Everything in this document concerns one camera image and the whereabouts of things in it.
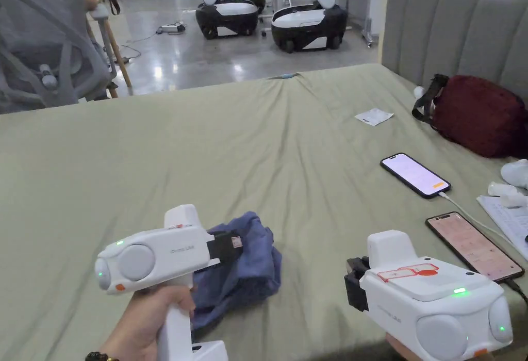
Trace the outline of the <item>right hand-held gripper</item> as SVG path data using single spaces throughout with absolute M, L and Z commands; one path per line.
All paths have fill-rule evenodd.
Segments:
M 367 249 L 346 262 L 348 302 L 421 360 L 469 360 L 513 342 L 498 283 L 418 256 L 401 231 L 370 235 Z

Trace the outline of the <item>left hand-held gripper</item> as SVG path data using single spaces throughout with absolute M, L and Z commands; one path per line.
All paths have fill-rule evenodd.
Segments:
M 107 294 L 193 286 L 193 273 L 236 261 L 243 244 L 234 232 L 209 233 L 193 205 L 180 205 L 164 214 L 164 226 L 113 242 L 98 253 L 94 269 L 98 286 Z M 192 343 L 189 314 L 176 306 L 168 310 L 157 336 L 158 360 L 227 360 L 223 341 Z

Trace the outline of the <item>person's right hand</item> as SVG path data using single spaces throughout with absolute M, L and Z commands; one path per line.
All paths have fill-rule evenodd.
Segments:
M 392 347 L 392 360 L 406 360 L 404 354 L 406 348 L 402 345 L 402 343 L 388 333 L 385 335 L 385 339 Z

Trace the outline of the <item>person's left hand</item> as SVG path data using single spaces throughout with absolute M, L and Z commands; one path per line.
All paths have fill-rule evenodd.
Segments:
M 113 360 L 156 360 L 157 335 L 172 306 L 193 314 L 195 303 L 188 286 L 161 286 L 135 292 L 98 352 Z

